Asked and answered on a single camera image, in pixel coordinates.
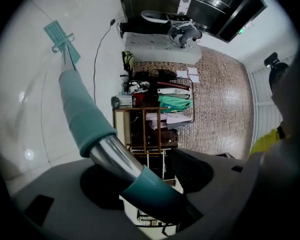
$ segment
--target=mop head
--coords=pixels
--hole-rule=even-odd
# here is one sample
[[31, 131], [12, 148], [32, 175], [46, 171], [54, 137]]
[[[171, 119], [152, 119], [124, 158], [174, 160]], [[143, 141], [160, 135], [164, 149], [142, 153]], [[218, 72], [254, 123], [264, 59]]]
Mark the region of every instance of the mop head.
[[80, 59], [80, 54], [72, 45], [71, 41], [75, 39], [74, 34], [66, 35], [64, 30], [61, 28], [59, 22], [57, 20], [51, 22], [49, 25], [46, 25], [44, 31], [48, 34], [50, 39], [54, 42], [54, 46], [52, 47], [52, 51], [57, 53], [58, 51], [63, 51], [68, 46], [71, 59], [73, 63], [77, 63]]

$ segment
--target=black cable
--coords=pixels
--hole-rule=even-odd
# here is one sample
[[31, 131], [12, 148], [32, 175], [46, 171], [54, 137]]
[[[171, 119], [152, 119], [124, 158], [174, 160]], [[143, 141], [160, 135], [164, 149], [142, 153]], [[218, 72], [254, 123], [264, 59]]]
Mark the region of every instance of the black cable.
[[162, 233], [163, 235], [165, 235], [167, 238], [170, 237], [170, 235], [168, 235], [168, 234], [166, 233], [166, 228], [167, 228], [168, 225], [172, 225], [172, 224], [166, 223], [166, 224], [163, 226], [162, 231], [161, 231], [161, 233]]
[[178, 30], [181, 30], [179, 26], [181, 26], [182, 24], [184, 24], [184, 23], [171, 24], [171, 27], [174, 27], [174, 28], [176, 28], [176, 29], [178, 29]]
[[101, 38], [99, 46], [98, 46], [98, 48], [96, 50], [96, 55], [95, 55], [95, 58], [94, 58], [94, 70], [93, 70], [93, 100], [94, 100], [94, 103], [96, 103], [96, 80], [95, 80], [95, 77], [96, 77], [96, 61], [97, 61], [97, 56], [98, 56], [99, 48], [101, 46], [101, 42], [106, 37], [106, 35], [109, 33], [109, 31], [111, 30], [111, 27], [115, 24], [115, 22], [117, 20], [122, 19], [123, 17], [125, 17], [125, 16], [122, 16], [122, 17], [117, 18], [117, 19], [112, 19], [110, 21], [110, 27], [109, 27], [108, 31], [105, 32], [104, 36]]
[[99, 46], [98, 46], [98, 49], [96, 50], [95, 58], [94, 58], [94, 71], [93, 71], [93, 100], [94, 100], [94, 103], [96, 103], [96, 80], [95, 80], [95, 77], [96, 77], [96, 61], [97, 61], [97, 56], [98, 56], [99, 48], [101, 46], [101, 42], [106, 37], [106, 35], [109, 33], [109, 31], [111, 30], [111, 26], [112, 25], [110, 25], [108, 31], [105, 32], [104, 36], [101, 38]]

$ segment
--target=teal mop handle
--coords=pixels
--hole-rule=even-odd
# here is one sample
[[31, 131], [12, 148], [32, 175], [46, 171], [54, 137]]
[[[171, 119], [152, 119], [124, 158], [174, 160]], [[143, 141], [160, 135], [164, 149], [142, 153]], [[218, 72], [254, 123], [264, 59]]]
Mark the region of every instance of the teal mop handle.
[[66, 45], [62, 54], [61, 99], [80, 155], [126, 180], [129, 187], [121, 196], [132, 205], [158, 220], [177, 224], [186, 209], [185, 196], [143, 167], [118, 140], [116, 130], [89, 95]]

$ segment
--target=green cloth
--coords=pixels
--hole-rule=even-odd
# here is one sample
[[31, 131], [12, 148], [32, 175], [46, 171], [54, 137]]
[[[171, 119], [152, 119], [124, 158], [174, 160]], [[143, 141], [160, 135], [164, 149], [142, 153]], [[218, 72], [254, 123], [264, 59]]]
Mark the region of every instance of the green cloth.
[[184, 99], [184, 98], [176, 98], [167, 95], [159, 95], [158, 101], [160, 102], [161, 108], [163, 109], [162, 113], [170, 113], [171, 111], [179, 111], [182, 112], [189, 107], [193, 106], [192, 100]]

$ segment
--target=mop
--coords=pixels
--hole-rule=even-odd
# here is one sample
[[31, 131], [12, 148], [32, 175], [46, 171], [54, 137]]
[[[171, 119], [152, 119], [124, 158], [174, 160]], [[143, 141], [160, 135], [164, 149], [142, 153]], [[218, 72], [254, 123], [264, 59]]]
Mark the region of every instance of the mop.
[[44, 31], [50, 37], [50, 39], [54, 42], [54, 46], [52, 47], [52, 51], [57, 53], [58, 51], [64, 52], [66, 46], [68, 47], [70, 57], [74, 64], [78, 62], [80, 59], [80, 54], [72, 45], [72, 41], [75, 40], [74, 34], [66, 35], [64, 30], [61, 28], [59, 22], [57, 20], [51, 22], [46, 25]]
[[50, 23], [44, 30], [54, 42], [52, 51], [62, 52], [61, 100], [81, 157], [91, 158], [95, 164], [124, 180], [125, 187], [120, 195], [135, 207], [160, 221], [179, 223], [186, 212], [185, 196], [140, 164], [117, 138], [117, 131], [98, 109], [76, 70], [75, 63], [80, 55], [71, 44], [74, 35], [66, 35], [58, 21]]

